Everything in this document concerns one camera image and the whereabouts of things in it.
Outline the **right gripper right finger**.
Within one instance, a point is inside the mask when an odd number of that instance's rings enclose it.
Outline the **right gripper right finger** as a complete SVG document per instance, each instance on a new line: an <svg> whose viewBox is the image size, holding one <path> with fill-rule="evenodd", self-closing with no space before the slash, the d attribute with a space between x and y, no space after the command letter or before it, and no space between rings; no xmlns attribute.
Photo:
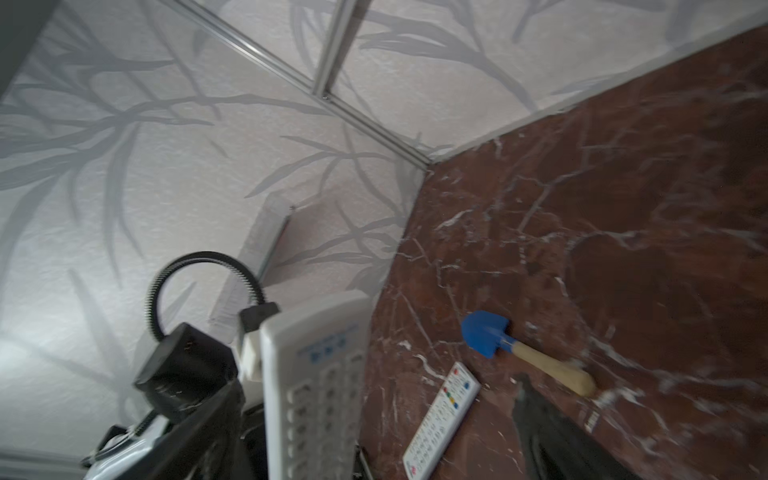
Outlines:
<svg viewBox="0 0 768 480"><path fill-rule="evenodd" d="M529 479L620 480L637 475L516 374L512 418Z"/></svg>

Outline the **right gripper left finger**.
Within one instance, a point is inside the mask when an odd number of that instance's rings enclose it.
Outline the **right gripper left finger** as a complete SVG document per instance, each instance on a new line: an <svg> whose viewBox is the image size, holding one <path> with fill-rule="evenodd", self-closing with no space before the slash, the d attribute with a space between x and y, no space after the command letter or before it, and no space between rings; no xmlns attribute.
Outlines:
<svg viewBox="0 0 768 480"><path fill-rule="evenodd" d="M118 479L229 479L243 405L240 383L227 383Z"/></svg>

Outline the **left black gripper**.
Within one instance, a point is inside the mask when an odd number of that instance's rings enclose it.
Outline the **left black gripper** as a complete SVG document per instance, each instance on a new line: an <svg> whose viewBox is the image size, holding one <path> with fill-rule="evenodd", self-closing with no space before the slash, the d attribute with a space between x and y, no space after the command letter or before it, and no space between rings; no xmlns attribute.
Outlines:
<svg viewBox="0 0 768 480"><path fill-rule="evenodd" d="M158 343L134 386L153 410L180 423L237 374L229 346L182 323Z"/></svg>

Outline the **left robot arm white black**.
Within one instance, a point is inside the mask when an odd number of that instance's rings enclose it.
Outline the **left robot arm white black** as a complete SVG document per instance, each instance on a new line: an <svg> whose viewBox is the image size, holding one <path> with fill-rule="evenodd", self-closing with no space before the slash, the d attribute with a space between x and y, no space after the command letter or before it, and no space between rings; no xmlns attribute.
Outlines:
<svg viewBox="0 0 768 480"><path fill-rule="evenodd" d="M110 429L83 463L89 479L229 479L245 469L245 403L232 349L182 323L156 345L134 381L151 406Z"/></svg>

